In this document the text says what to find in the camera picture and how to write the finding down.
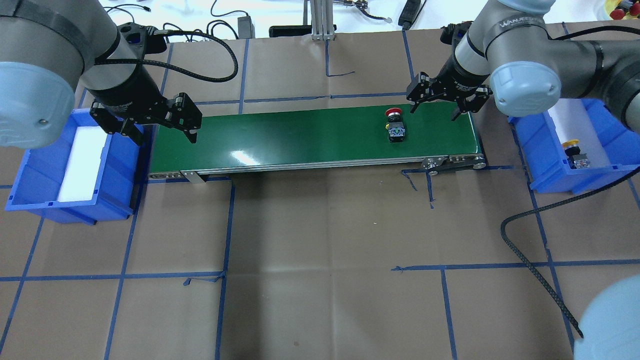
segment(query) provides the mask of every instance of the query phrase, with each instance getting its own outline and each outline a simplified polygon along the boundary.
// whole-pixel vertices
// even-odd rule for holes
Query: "blue tape line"
[[[48,275],[48,276],[27,276],[26,281],[62,281],[62,280],[115,280],[119,279],[117,274],[106,275]]]
[[[447,327],[449,328],[449,343],[451,345],[451,359],[458,360],[458,352],[456,351],[456,337],[453,333],[453,319],[451,318],[451,305],[449,303],[449,289],[447,287],[447,274],[444,269],[440,271],[442,280],[442,296],[444,298],[444,311],[447,315]]]
[[[147,160],[146,169],[144,171],[145,174],[148,173],[149,166],[151,164],[150,156]],[[104,360],[109,359],[109,355],[111,354],[111,343],[113,342],[113,332],[116,327],[116,319],[118,318],[118,310],[120,308],[120,297],[122,296],[122,286],[124,285],[125,273],[127,271],[127,264],[129,263],[129,254],[131,253],[131,243],[133,242],[133,234],[136,231],[136,224],[138,223],[138,215],[140,214],[140,204],[142,203],[143,194],[146,192],[147,186],[146,184],[141,185],[141,188],[138,192],[138,198],[136,199],[136,209],[133,214],[133,219],[131,220],[131,228],[129,230],[129,238],[127,239],[127,248],[124,252],[124,259],[122,261],[122,269],[120,270],[120,280],[118,281],[118,291],[116,292],[116,300],[113,305],[113,313],[111,314],[111,323],[109,325],[109,335],[107,337],[107,345],[104,351]]]
[[[230,181],[231,178],[228,176],[218,176],[218,177],[208,177],[205,182],[208,183],[209,181]],[[189,180],[187,179],[155,179],[155,180],[148,180],[147,184],[172,184],[172,183],[188,183]]]
[[[208,272],[165,272],[165,273],[149,273],[149,274],[125,274],[125,279],[171,279],[180,277],[212,277],[212,276],[224,276],[225,272],[222,271],[208,271]],[[96,275],[46,275],[46,276],[27,276],[27,277],[0,277],[0,282],[9,281],[73,281],[73,280],[117,280],[120,279],[120,274],[96,274]]]
[[[220,290],[220,304],[218,305],[218,328],[216,331],[216,353],[215,360],[220,360],[220,347],[222,345],[222,320],[225,313],[225,297],[227,296],[227,277],[222,278]]]
[[[527,179],[527,188],[529,190],[531,204],[533,205],[534,209],[537,209],[538,202],[536,201],[536,196],[533,190],[531,190],[531,178],[529,177],[529,173],[527,172],[527,165],[524,161],[524,154],[522,152],[520,142],[518,141],[518,135],[516,134],[515,128],[513,126],[511,127],[511,135],[513,136],[513,141],[516,143],[516,146],[518,148],[518,155],[520,156],[522,169]],[[540,236],[542,237],[542,244],[545,247],[545,252],[547,253],[547,263],[549,266],[549,270],[551,271],[551,279],[554,283],[554,287],[556,288],[556,293],[558,294],[558,297],[562,299],[563,296],[562,296],[562,291],[560,289],[560,282],[558,281],[558,278],[557,278],[556,268],[554,266],[554,259],[553,259],[553,256],[551,255],[551,250],[547,247],[547,234],[545,232],[544,225],[542,224],[542,217],[540,216],[540,213],[536,214],[536,221],[538,222],[538,229],[540,230]],[[564,329],[566,330],[567,337],[569,339],[569,344],[571,345],[571,350],[573,351],[573,344],[575,342],[575,339],[573,338],[573,331],[571,328],[571,324],[569,324],[569,320],[566,318],[564,314],[563,314],[563,322],[564,322]]]
[[[234,222],[234,207],[236,203],[236,186],[231,183],[231,194],[229,195],[229,214],[227,218],[227,244],[225,245],[225,262],[222,270],[226,272],[229,268],[229,253],[231,248],[231,227]]]
[[[406,172],[407,174],[415,174],[417,172],[426,172],[426,170],[421,169],[421,168],[406,168],[406,169],[404,169],[402,171]]]
[[[166,56],[166,63],[171,64],[171,56],[173,55],[173,43],[169,44],[169,54]],[[164,95],[164,86],[166,85],[166,78],[169,76],[169,69],[164,70],[164,76],[162,78],[162,85],[160,86],[160,94]]]
[[[334,76],[345,76],[345,75],[354,74],[354,73],[355,71],[350,71],[350,72],[345,72],[344,74],[329,75],[329,40],[325,40],[324,41],[324,74],[328,78],[332,78]]]
[[[631,193],[634,194],[634,199],[636,200],[636,204],[638,205],[638,209],[640,209],[640,197],[638,196],[638,192],[636,191],[636,186],[631,179],[627,180],[629,183],[629,187],[631,188]]]
[[[329,95],[331,99],[349,99],[352,97],[382,97],[382,96],[402,96],[404,92],[380,92],[375,94],[347,94],[347,95]]]
[[[411,51],[409,50],[409,41],[406,39],[406,31],[402,30],[402,39],[404,41],[404,51],[406,52],[406,60],[409,63],[409,74],[411,75],[411,80],[413,80],[413,62],[411,61]]]
[[[172,183],[188,183],[187,179],[155,179],[147,180],[147,184],[172,184]]]
[[[299,97],[274,97],[272,99],[249,99],[249,100],[245,100],[244,102],[277,102],[277,101],[316,100],[316,99],[324,99],[325,97],[329,97],[329,95],[299,96]]]
[[[536,267],[549,266],[548,263],[533,263]],[[413,265],[396,266],[391,271],[428,271],[428,270],[478,270],[478,269],[511,269],[525,268],[523,263],[495,263],[495,264],[449,264],[449,265]]]
[[[432,184],[431,184],[431,176],[429,175],[428,172],[424,173],[427,176],[427,191],[429,192],[429,205],[431,206],[431,209],[433,209],[433,202],[435,201],[435,199],[433,198],[433,189],[432,189]]]
[[[640,259],[558,261],[554,266],[638,265]]]
[[[484,167],[479,169],[480,171],[482,170],[513,170],[515,167],[512,165],[498,165],[498,166],[494,166],[494,167]]]
[[[78,108],[80,108],[84,103],[84,98],[86,98],[86,91],[87,91],[86,88],[84,88],[84,90],[82,91],[82,96],[80,96],[80,102],[78,103]]]
[[[216,283],[216,282],[218,282],[220,279],[222,279],[222,278],[224,278],[224,277],[226,277],[226,276],[227,276],[227,273],[226,273],[226,272],[219,272],[219,273],[220,273],[219,275],[217,275],[216,277],[213,277],[213,278],[211,278],[211,279],[202,279],[202,278],[199,278],[199,277],[188,277],[188,278],[187,278],[187,279],[182,283],[182,285],[183,285],[183,286],[189,286],[189,285],[191,284],[191,281],[192,281],[192,280],[207,281],[207,282],[213,282],[213,283]]]
[[[216,360],[220,360],[220,347],[222,345],[222,320],[225,313],[225,297],[227,295],[227,270],[229,268],[229,253],[231,248],[231,230],[234,222],[234,208],[236,205],[236,186],[231,182],[231,194],[229,195],[229,215],[227,218],[227,243],[225,245],[225,261],[222,269],[225,273],[222,278],[220,290],[220,304],[218,306],[218,330],[216,331]]]
[[[27,262],[24,265],[24,269],[22,271],[22,279],[18,284],[18,290],[15,292],[15,297],[13,298],[13,304],[11,305],[11,311],[9,311],[9,317],[6,319],[6,324],[4,325],[2,338],[0,338],[0,354],[2,354],[4,343],[6,341],[7,335],[9,334],[9,328],[11,327],[13,316],[15,315],[15,309],[18,307],[18,301],[20,301],[20,295],[22,294],[22,287],[24,286],[24,279],[27,277],[27,274],[29,273],[31,260],[33,259],[33,254],[36,251],[36,246],[38,245],[38,239],[40,239],[40,233],[42,232],[43,225],[44,225],[44,217],[40,217],[40,223],[38,224],[38,229],[36,230],[36,234],[33,237],[33,243],[31,244],[31,249],[29,250],[29,256],[27,257]]]
[[[240,100],[219,100],[219,101],[198,101],[196,105],[222,105],[222,104],[239,104]]]
[[[418,191],[418,189],[416,189],[416,187],[415,187],[415,185],[414,185],[414,183],[413,183],[413,180],[411,180],[411,177],[409,176],[409,174],[407,174],[407,172],[405,172],[405,170],[400,171],[400,173],[401,173],[404,177],[406,177],[407,179],[409,179],[409,184],[411,184],[411,187],[412,187],[415,191]]]
[[[240,83],[240,105],[238,106],[238,114],[242,114],[244,104],[244,86],[246,84],[246,63],[249,58],[249,39],[244,43],[244,62],[242,64],[242,82]]]

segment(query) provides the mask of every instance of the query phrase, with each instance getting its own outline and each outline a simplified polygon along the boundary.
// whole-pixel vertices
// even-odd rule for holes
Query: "robotic arm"
[[[163,97],[143,67],[144,55],[165,51],[164,38],[176,31],[116,26],[98,0],[2,0],[0,33],[0,146],[53,143],[74,107],[79,82],[96,98],[90,113],[105,132],[141,145],[134,125],[161,124],[196,142],[202,113],[185,93]],[[231,54],[234,73],[220,79],[190,76],[228,81],[237,74],[237,59],[211,38]]]
[[[630,41],[552,40],[542,16],[555,0],[489,0],[436,78],[419,73],[407,88],[422,102],[456,101],[477,112],[493,94],[498,109],[522,117],[561,97],[604,101],[640,133],[640,48]],[[483,86],[491,75],[489,89]]]

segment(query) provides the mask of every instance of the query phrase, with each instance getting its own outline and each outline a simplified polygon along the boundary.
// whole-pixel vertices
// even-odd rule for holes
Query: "red button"
[[[389,110],[387,110],[387,111],[385,112],[385,115],[386,115],[386,116],[389,116],[390,114],[393,114],[393,113],[400,113],[400,114],[402,114],[402,109],[401,109],[401,108],[391,108],[391,109],[389,109]]]
[[[614,20],[622,20],[625,15],[626,13],[622,9],[615,9],[609,14],[609,16],[611,16],[611,18]]]
[[[631,14],[631,16],[640,15],[640,3],[633,4],[631,6],[631,9],[629,9],[629,14]]]

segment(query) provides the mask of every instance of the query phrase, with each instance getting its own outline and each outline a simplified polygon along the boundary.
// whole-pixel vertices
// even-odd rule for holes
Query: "power adapter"
[[[238,18],[238,38],[255,38],[255,28],[250,16]]]
[[[402,26],[402,30],[409,30],[413,26],[420,11],[420,2],[421,0],[406,0],[400,18],[398,18],[398,26]]]

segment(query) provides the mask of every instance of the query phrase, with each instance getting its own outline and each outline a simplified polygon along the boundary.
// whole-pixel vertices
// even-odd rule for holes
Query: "light blue end cap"
[[[532,15],[545,15],[556,0],[498,0],[503,5]]]
[[[601,292],[580,319],[575,360],[640,359],[640,275]]]
[[[560,99],[561,85],[555,71],[531,61],[506,63],[491,74],[498,110],[513,117],[548,110]]]
[[[0,146],[50,145],[67,123],[74,99],[59,75],[35,65],[0,62]]]

